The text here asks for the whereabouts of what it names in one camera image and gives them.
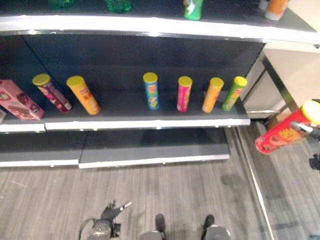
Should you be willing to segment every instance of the yellow can lid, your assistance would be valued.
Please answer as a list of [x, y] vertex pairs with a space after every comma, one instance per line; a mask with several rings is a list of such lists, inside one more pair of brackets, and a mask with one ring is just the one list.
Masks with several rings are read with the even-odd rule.
[[38, 74], [32, 79], [32, 83], [36, 86], [42, 86], [48, 82], [50, 82], [50, 76], [46, 73]]
[[66, 84], [69, 87], [74, 87], [80, 84], [84, 84], [85, 80], [82, 76], [71, 76], [68, 78], [68, 80], [66, 81]]
[[237, 84], [240, 87], [245, 87], [248, 84], [248, 81], [245, 77], [243, 76], [236, 76], [234, 78], [234, 83]]
[[308, 100], [302, 105], [301, 111], [310, 122], [320, 125], [320, 103]]
[[222, 88], [224, 86], [224, 81], [219, 77], [213, 77], [210, 80], [210, 85]]
[[143, 75], [143, 81], [145, 81], [148, 84], [155, 83], [157, 80], [158, 76], [154, 72], [146, 72]]
[[188, 76], [181, 76], [178, 79], [178, 83], [184, 87], [190, 87], [192, 85], [192, 79]]

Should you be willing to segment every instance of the empty shelf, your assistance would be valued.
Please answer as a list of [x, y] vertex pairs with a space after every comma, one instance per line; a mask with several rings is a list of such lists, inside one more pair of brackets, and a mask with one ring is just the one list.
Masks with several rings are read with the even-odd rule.
[[0, 167], [78, 165], [84, 132], [0, 136]]
[[223, 128], [89, 132], [79, 168], [183, 163], [230, 157]]

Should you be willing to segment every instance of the shelf edge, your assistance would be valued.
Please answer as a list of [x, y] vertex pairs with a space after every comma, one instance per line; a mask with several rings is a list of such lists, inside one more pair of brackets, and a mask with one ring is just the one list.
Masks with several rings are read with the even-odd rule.
[[203, 162], [203, 161], [210, 161], [210, 160], [225, 160], [229, 158], [230, 158], [230, 154], [157, 157], [157, 158], [136, 159], [136, 160], [118, 160], [118, 161], [115, 160], [115, 161], [97, 161], [97, 162], [79, 163], [79, 168], [88, 169], [88, 168], [124, 167], [124, 166], [149, 165], [149, 164]]
[[197, 127], [235, 127], [249, 126], [250, 118], [199, 119], [199, 120], [142, 120], [142, 121], [72, 121], [47, 122], [47, 131], [59, 130], [106, 130], [106, 129], [162, 129]]
[[20, 15], [0, 17], [0, 35], [117, 33], [150, 37], [229, 38], [320, 44], [320, 33], [273, 26], [186, 21], [158, 17]]
[[45, 133], [44, 123], [34, 124], [0, 124], [0, 134], [9, 133]]
[[0, 168], [9, 167], [55, 167], [79, 165], [78, 159], [61, 160], [25, 160], [25, 161], [0, 161]]

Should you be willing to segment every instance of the black shoe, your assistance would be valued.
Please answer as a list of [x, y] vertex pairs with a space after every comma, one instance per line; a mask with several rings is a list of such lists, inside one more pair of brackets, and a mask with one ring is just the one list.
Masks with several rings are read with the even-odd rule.
[[206, 233], [207, 233], [207, 228], [211, 227], [213, 224], [215, 224], [215, 217], [212, 214], [206, 216], [205, 221], [204, 221], [204, 225], [203, 225], [203, 233], [201, 236], [201, 240], [205, 239]]
[[155, 217], [155, 229], [161, 233], [162, 239], [166, 240], [166, 222], [162, 214]]
[[208, 215], [205, 218], [205, 222], [203, 225], [203, 230], [207, 230], [211, 225], [215, 224], [215, 217], [213, 215]]

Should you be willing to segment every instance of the gray wood-look floor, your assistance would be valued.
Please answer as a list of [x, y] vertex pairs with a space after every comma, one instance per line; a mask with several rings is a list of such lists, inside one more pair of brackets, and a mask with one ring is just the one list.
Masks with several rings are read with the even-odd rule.
[[117, 218], [121, 240], [138, 240], [153, 230], [158, 213], [165, 216], [169, 240], [200, 239], [207, 214], [214, 214], [232, 239], [266, 239], [235, 130], [227, 129], [226, 136], [231, 152], [227, 161], [0, 169], [0, 239], [75, 240], [81, 223], [99, 217], [113, 199], [118, 204], [132, 201]]
[[309, 166], [309, 158], [320, 153], [319, 145], [305, 140], [264, 156], [253, 144], [264, 131], [262, 125], [253, 123], [239, 131], [252, 159], [275, 239], [307, 240], [310, 234], [319, 234], [320, 174]]

